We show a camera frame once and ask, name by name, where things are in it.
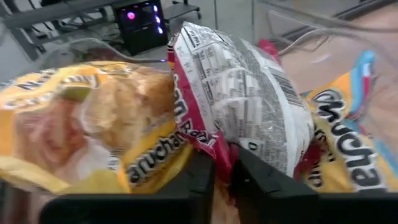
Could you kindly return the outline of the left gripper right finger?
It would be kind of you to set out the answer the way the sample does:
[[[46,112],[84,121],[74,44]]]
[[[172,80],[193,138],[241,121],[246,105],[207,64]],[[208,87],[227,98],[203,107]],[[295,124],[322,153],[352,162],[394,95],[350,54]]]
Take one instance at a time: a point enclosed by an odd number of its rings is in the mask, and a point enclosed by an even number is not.
[[[319,194],[246,149],[231,190],[241,224],[398,224],[398,193]]]

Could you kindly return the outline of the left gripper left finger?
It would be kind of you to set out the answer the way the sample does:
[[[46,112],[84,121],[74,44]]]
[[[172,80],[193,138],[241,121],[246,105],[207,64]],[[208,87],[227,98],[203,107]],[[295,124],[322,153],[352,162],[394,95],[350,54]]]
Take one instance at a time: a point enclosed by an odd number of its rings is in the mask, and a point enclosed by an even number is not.
[[[210,224],[213,159],[195,151],[154,194],[69,194],[48,202],[39,224]]]

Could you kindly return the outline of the blue-edged ramen packet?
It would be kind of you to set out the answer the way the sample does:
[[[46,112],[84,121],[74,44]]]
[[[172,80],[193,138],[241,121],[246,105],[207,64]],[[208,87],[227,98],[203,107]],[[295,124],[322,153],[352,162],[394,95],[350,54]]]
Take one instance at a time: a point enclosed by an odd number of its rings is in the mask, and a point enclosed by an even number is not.
[[[373,90],[374,61],[374,52],[365,50],[349,72],[302,95],[315,131],[300,177],[313,190],[398,193],[398,160],[359,122]]]

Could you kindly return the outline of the yellow ramen packet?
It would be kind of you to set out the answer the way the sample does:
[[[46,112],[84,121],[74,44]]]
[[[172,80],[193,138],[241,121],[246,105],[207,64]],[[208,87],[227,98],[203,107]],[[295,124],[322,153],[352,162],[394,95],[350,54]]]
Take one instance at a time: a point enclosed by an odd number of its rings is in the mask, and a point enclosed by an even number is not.
[[[0,178],[48,194],[158,191],[193,147],[178,132],[171,74],[94,61],[0,89]]]

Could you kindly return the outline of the red beef ramen packet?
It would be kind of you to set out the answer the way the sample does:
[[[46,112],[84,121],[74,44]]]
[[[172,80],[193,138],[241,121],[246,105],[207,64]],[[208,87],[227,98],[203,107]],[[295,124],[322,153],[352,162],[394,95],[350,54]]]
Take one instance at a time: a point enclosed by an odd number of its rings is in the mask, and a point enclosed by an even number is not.
[[[244,39],[184,22],[169,42],[178,130],[215,162],[211,224],[240,224],[227,186],[239,148],[292,177],[313,120],[280,64]]]

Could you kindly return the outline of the black computer tower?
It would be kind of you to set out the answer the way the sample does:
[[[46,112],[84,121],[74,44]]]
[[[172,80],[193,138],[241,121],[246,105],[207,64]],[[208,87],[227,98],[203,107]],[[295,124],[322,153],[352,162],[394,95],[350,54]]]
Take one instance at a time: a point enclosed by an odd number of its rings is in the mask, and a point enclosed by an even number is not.
[[[120,0],[112,9],[124,46],[131,55],[167,44],[160,0]]]

